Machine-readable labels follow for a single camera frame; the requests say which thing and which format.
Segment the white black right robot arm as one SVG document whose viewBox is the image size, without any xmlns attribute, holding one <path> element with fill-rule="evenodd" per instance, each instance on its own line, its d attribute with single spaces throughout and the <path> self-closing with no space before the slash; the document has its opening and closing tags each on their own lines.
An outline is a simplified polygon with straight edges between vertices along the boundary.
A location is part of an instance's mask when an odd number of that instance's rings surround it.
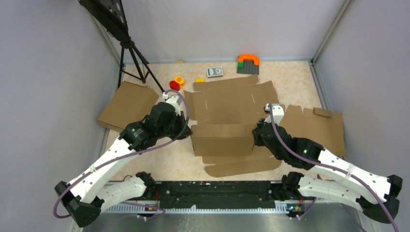
<svg viewBox="0 0 410 232">
<path fill-rule="evenodd" d="M 252 131 L 254 144 L 266 147 L 273 156 L 288 165 L 321 174 L 329 181 L 291 172 L 283 181 L 283 192 L 289 199 L 299 196 L 332 200 L 362 212 L 368 218 L 396 227 L 399 211 L 397 198 L 402 178 L 380 176 L 363 170 L 333 154 L 323 145 L 301 137 L 292 137 L 279 125 L 285 112 L 279 104 L 268 103 L 268 114 Z"/>
</svg>

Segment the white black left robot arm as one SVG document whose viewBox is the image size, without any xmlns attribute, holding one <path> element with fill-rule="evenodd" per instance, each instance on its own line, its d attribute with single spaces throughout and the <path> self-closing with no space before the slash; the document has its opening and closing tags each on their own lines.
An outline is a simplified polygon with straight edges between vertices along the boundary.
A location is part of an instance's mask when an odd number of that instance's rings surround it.
<svg viewBox="0 0 410 232">
<path fill-rule="evenodd" d="M 108 150 L 84 172 L 68 182 L 56 184 L 58 199 L 53 208 L 54 217 L 64 218 L 57 213 L 61 204 L 68 212 L 67 216 L 78 227 L 84 228 L 114 205 L 131 198 L 149 200 L 154 196 L 154 180 L 146 172 L 110 186 L 107 183 L 138 156 L 191 135 L 188 126 L 190 112 L 184 96 L 176 90 L 168 90 L 162 97 L 163 102 L 155 104 L 142 120 L 128 124 Z"/>
</svg>

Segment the large cardboard box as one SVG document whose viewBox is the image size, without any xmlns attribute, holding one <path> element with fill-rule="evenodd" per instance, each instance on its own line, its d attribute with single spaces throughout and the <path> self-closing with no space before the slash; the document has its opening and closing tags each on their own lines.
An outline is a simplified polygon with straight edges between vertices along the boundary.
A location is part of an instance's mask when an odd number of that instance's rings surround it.
<svg viewBox="0 0 410 232">
<path fill-rule="evenodd" d="M 254 124 L 201 124 L 191 127 L 195 156 L 241 157 L 252 154 Z"/>
</svg>

